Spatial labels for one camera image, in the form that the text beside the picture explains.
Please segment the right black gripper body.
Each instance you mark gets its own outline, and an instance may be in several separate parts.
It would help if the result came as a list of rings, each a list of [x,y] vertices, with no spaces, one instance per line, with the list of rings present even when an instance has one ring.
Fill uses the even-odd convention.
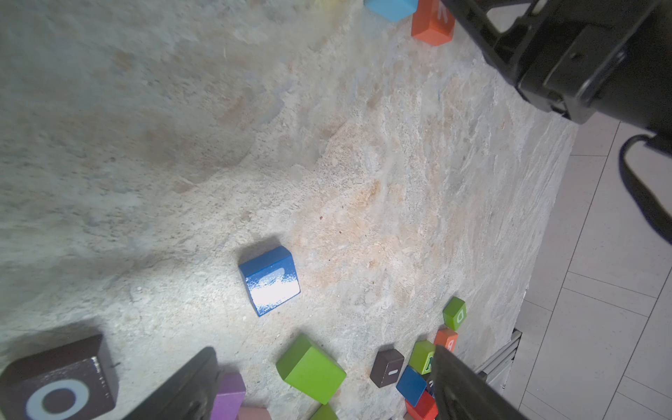
[[[499,30],[506,1],[447,1],[456,21],[528,103],[577,124],[600,112],[671,133],[669,1],[528,1]]]

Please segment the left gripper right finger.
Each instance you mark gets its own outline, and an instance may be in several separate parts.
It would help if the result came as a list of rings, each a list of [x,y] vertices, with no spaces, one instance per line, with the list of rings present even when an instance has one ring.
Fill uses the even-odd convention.
[[[439,346],[432,360],[437,419],[526,419],[452,352]]]

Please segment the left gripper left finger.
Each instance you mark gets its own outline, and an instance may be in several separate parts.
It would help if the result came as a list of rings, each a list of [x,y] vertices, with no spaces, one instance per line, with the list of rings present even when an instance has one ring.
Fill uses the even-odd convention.
[[[206,346],[124,417],[131,419],[209,419],[219,368],[215,349]]]

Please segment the red R block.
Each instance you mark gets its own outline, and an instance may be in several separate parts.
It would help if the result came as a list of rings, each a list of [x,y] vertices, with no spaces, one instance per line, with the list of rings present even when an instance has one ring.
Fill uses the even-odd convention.
[[[413,14],[411,36],[438,47],[453,40],[456,20],[441,0],[419,0]]]

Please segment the light blue A block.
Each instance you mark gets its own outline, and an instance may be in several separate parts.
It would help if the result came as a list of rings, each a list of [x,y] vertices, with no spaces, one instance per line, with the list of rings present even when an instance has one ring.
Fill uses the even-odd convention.
[[[414,14],[418,9],[418,0],[365,0],[364,5],[371,12],[395,23]]]

